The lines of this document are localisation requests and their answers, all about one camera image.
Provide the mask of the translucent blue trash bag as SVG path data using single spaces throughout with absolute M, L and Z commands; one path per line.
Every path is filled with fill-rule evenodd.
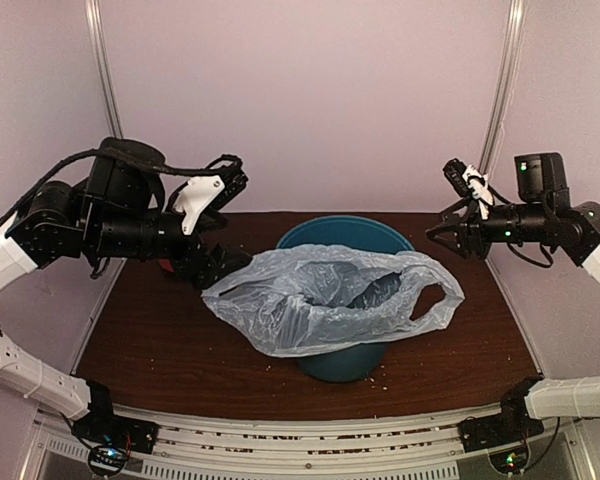
M 398 291 L 376 307 L 312 305 L 357 295 L 385 275 Z M 448 327 L 465 294 L 438 261 L 416 251 L 384 254 L 342 245 L 300 245 L 257 254 L 202 293 L 208 309 L 262 354 L 301 358 L 387 343 Z

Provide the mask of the teal plastic trash bin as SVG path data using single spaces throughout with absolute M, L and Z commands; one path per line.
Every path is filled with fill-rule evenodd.
M 306 221 L 289 230 L 277 243 L 278 249 L 304 244 L 343 245 L 352 249 L 397 254 L 412 251 L 411 242 L 395 229 L 360 216 L 332 215 Z M 347 307 L 364 310 L 376 307 L 398 291 L 399 275 L 385 275 L 373 280 L 357 295 L 338 293 L 325 302 L 312 298 L 312 305 Z M 301 357 L 297 364 L 301 371 L 328 383 L 349 383 L 364 379 L 383 360 L 387 343 L 358 344 L 326 354 Z

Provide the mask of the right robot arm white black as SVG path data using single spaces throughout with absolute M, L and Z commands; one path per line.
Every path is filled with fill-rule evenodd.
M 459 199 L 441 212 L 440 224 L 427 230 L 428 239 L 462 258 L 480 260 L 496 243 L 523 259 L 521 247 L 533 243 L 545 259 L 544 269 L 561 250 L 600 285 L 600 204 L 572 205 L 557 152 L 519 155 L 514 163 L 517 203 L 505 199 L 473 166 L 449 160 L 443 174 Z M 600 419 L 600 376 L 527 379 L 502 398 L 492 430 L 499 440 L 510 442 L 531 420 L 551 417 Z

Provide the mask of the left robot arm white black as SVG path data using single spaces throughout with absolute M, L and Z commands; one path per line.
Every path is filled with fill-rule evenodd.
M 52 168 L 0 218 L 0 292 L 61 258 L 85 258 L 93 278 L 112 259 L 164 260 L 197 290 L 250 263 L 202 238 L 225 227 L 222 209 L 247 186 L 239 157 L 173 167 L 148 144 L 108 137 L 73 155 L 82 159 L 92 163 L 85 179 L 70 185 Z

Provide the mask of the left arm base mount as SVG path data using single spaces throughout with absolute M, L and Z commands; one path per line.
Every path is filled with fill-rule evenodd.
M 119 415 L 107 419 L 87 415 L 75 421 L 64 417 L 64 421 L 87 449 L 89 470 L 104 479 L 122 473 L 133 453 L 151 454 L 159 431 L 155 422 Z

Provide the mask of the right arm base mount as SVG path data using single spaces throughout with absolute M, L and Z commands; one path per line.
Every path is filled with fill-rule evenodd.
M 465 453 L 485 451 L 491 467 L 499 474 L 522 474 L 531 466 L 529 440 L 544 432 L 539 420 L 522 424 L 505 420 L 502 413 L 465 418 L 458 424 Z

